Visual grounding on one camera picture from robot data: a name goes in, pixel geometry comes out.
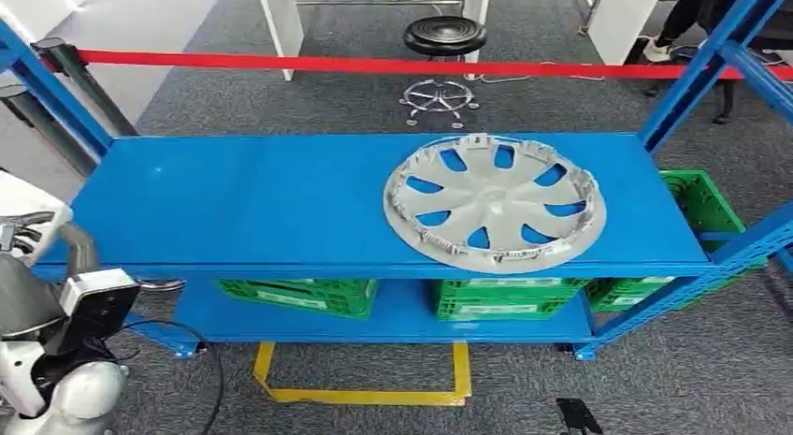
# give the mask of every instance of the stool seat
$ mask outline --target stool seat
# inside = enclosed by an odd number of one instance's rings
[[[460,56],[484,46],[487,30],[464,17],[435,16],[411,23],[403,40],[409,49],[427,56]]]

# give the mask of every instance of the lower shelf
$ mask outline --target lower shelf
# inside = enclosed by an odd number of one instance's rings
[[[210,341],[430,343],[491,341],[574,343],[593,340],[583,292],[553,318],[439,321],[426,282],[382,281],[371,316],[359,321],[227,297],[213,283],[189,282],[175,320]]]

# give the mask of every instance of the blue metal shelf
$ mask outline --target blue metal shelf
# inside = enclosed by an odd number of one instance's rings
[[[547,320],[439,321],[425,281],[382,281],[366,321],[227,297],[217,285],[190,283],[175,318],[210,341],[576,343],[593,340],[582,292]]]
[[[385,222],[382,188],[406,156],[442,135],[113,139],[2,21],[0,67],[16,60],[17,77],[105,156],[74,203],[104,264],[151,279],[186,279],[176,319],[213,340],[569,342],[576,358],[592,359],[629,331],[793,243],[789,202],[709,259],[650,155],[728,63],[793,121],[793,94],[744,48],[783,1],[737,0],[637,135],[510,135],[552,145],[592,171],[609,213],[586,253],[534,276],[684,276],[598,327],[581,294],[544,321],[435,319],[419,279],[483,275],[440,265],[402,243]],[[64,258],[63,247],[55,247],[36,269],[59,279]],[[212,283],[262,276],[392,280],[366,322],[237,301]],[[145,331],[179,353],[195,346],[174,331]]]
[[[635,135],[509,136],[552,145],[590,170],[608,203],[606,227],[587,252],[535,275],[685,276],[713,266]],[[121,139],[73,208],[102,262],[135,274],[482,277],[424,257],[385,221],[386,179],[438,137]],[[63,259],[56,249],[39,265]]]

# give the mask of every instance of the person's leg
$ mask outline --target person's leg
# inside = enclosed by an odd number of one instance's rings
[[[664,22],[661,34],[650,39],[644,56],[654,63],[669,61],[672,42],[697,23],[704,0],[678,0]]]

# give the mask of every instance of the chrome stool leg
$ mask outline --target chrome stool leg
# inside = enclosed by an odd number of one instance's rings
[[[470,88],[459,82],[422,80],[408,87],[399,103],[412,107],[410,118],[406,121],[408,126],[418,124],[420,112],[451,112],[455,118],[452,128],[461,129],[464,125],[459,110],[478,109],[479,103],[474,102],[474,98]]]

